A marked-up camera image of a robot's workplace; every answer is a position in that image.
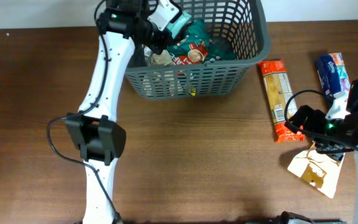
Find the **beige chocolate snack pouch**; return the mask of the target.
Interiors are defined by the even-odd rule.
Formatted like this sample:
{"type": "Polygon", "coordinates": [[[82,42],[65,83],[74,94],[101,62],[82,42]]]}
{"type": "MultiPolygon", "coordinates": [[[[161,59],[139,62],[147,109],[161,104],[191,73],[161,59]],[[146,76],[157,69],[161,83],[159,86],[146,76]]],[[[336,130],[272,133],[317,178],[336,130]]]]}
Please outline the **beige chocolate snack pouch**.
{"type": "MultiPolygon", "coordinates": [[[[144,47],[144,57],[147,66],[171,67],[175,63],[167,50],[159,55],[153,53],[148,47],[144,47]]],[[[183,78],[185,73],[178,70],[176,74],[172,70],[162,72],[152,72],[151,76],[141,78],[144,95],[146,97],[164,97],[164,96],[185,96],[185,86],[179,78],[183,78]]]]}

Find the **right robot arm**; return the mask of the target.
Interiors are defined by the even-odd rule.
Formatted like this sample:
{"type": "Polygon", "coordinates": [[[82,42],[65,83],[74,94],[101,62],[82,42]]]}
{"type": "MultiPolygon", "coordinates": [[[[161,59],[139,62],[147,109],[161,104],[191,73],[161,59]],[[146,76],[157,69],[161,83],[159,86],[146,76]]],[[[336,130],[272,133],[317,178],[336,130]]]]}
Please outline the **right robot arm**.
{"type": "Polygon", "coordinates": [[[342,154],[353,152],[357,171],[357,196],[354,223],[358,223],[358,79],[351,83],[344,118],[327,118],[320,110],[308,105],[301,106],[289,118],[288,106],[284,109],[285,126],[293,133],[301,132],[311,138],[319,154],[342,154]]]}

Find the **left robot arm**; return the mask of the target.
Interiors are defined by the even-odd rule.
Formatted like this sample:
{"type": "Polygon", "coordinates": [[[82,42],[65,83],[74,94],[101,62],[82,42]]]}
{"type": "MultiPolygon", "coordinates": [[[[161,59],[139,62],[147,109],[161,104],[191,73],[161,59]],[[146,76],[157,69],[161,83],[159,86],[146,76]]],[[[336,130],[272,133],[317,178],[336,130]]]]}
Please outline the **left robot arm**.
{"type": "Polygon", "coordinates": [[[126,132],[117,123],[117,102],[126,68],[138,44],[162,52],[173,40],[167,29],[181,15],[173,1],[105,1],[94,19],[99,49],[86,97],[75,114],[65,118],[67,130],[86,172],[86,208],[82,223],[122,223],[112,202],[114,172],[126,132]]]}

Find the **green Nescafe coffee bag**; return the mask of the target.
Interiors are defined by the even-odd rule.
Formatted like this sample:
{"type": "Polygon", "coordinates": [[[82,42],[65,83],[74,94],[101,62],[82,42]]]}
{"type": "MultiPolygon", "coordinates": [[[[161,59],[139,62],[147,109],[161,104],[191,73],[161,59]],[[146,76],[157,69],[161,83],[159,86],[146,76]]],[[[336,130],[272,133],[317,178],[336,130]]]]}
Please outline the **green Nescafe coffee bag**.
{"type": "Polygon", "coordinates": [[[212,39],[202,20],[192,22],[183,32],[182,40],[169,46],[175,65],[201,64],[217,60],[234,60],[236,54],[225,41],[212,39]]]}

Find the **light teal tissue packet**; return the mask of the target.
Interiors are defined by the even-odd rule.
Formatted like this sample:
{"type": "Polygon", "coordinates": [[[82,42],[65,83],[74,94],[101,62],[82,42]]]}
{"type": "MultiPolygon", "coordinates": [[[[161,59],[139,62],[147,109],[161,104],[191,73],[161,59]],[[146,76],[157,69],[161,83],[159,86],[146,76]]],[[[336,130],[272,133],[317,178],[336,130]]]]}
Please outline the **light teal tissue packet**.
{"type": "Polygon", "coordinates": [[[168,23],[167,29],[171,32],[173,39],[176,38],[176,36],[180,33],[181,29],[190,19],[191,15],[183,11],[181,16],[174,23],[168,23]]]}

